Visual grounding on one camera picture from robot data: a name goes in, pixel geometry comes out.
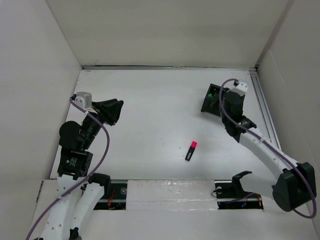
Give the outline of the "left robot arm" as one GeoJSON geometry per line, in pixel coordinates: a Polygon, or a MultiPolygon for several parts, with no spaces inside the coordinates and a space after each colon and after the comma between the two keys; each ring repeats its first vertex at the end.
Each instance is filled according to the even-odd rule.
{"type": "Polygon", "coordinates": [[[70,103],[85,114],[82,123],[65,122],[59,129],[60,161],[57,168],[57,196],[39,219],[49,214],[40,240],[80,240],[82,230],[101,198],[112,191],[109,175],[97,173],[110,147],[106,125],[115,125],[124,105],[116,98],[89,103],[81,107],[79,98],[72,96],[70,103]],[[90,169],[93,154],[89,148],[99,131],[106,135],[106,148],[101,160],[90,169]]]}

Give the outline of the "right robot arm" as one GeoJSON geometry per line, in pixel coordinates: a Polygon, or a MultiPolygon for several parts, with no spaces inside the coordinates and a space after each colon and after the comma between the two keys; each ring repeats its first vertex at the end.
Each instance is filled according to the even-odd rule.
{"type": "Polygon", "coordinates": [[[313,219],[317,214],[317,187],[314,167],[300,163],[284,154],[266,139],[257,125],[243,115],[245,92],[228,90],[218,95],[219,114],[226,132],[251,151],[272,173],[274,179],[264,180],[249,170],[231,184],[237,197],[248,192],[273,198],[285,212],[313,219]]]}

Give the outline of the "red cap black highlighter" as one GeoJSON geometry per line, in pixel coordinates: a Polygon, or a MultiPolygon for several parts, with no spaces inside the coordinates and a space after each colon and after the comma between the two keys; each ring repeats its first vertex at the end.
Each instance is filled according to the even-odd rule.
{"type": "Polygon", "coordinates": [[[196,141],[192,141],[192,143],[190,144],[189,149],[187,151],[187,154],[185,156],[185,160],[187,162],[189,162],[191,160],[197,145],[198,145],[198,143],[196,141]]]}

